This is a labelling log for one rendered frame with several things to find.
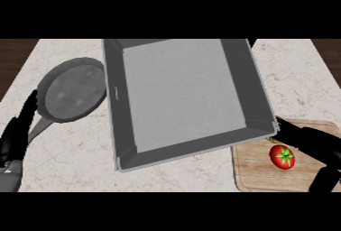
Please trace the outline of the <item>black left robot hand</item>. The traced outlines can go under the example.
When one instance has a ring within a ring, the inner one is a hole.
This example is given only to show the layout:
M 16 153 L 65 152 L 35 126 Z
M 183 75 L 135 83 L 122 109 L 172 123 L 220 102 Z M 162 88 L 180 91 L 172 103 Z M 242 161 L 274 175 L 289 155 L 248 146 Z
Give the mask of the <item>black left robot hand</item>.
M 37 110 L 37 91 L 28 96 L 19 116 L 7 123 L 0 136 L 0 168 L 11 161 L 22 161 L 28 147 L 28 133 Z

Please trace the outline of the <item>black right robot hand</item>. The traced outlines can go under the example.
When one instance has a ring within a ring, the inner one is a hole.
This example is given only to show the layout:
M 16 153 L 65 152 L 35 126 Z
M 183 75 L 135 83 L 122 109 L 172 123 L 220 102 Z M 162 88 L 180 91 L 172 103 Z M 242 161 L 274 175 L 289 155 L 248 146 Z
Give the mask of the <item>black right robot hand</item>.
M 308 192 L 330 192 L 341 180 L 341 138 L 311 127 L 299 128 L 280 117 L 276 119 L 279 131 L 273 138 L 324 164 L 311 181 Z

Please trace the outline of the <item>red tomato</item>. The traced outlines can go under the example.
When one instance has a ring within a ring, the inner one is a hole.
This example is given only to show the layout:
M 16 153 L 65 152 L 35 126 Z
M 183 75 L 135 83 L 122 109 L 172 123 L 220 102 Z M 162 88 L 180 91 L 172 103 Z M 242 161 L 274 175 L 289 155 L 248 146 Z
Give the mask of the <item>red tomato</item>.
M 292 150 L 282 144 L 274 145 L 268 151 L 268 157 L 273 164 L 282 169 L 289 170 L 295 165 L 295 156 Z

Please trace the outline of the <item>wooden cutting board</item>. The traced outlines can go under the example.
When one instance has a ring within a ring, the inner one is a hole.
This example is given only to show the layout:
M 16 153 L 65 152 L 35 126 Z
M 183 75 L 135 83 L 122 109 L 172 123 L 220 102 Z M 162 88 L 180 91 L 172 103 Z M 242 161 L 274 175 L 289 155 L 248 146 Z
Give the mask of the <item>wooden cutting board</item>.
M 231 147 L 233 173 L 240 191 L 307 191 L 316 174 L 324 164 L 285 144 L 293 152 L 295 164 L 280 169 L 270 160 L 270 149 L 280 144 L 262 138 Z

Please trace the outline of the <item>large grey box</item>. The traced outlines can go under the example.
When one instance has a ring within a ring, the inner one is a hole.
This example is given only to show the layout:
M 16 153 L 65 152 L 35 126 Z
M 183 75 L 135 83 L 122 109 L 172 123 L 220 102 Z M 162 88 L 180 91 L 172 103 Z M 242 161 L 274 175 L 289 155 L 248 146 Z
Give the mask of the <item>large grey box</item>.
M 279 131 L 243 39 L 104 39 L 115 168 L 134 171 Z

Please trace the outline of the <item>grey frying pan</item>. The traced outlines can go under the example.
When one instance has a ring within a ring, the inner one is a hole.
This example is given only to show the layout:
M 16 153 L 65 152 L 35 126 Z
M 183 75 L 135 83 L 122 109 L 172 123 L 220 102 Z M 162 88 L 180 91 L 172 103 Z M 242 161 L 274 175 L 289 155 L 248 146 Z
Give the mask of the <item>grey frying pan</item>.
M 84 57 L 59 64 L 37 85 L 37 113 L 41 118 L 28 134 L 28 142 L 53 123 L 69 123 L 87 116 L 104 97 L 102 62 Z

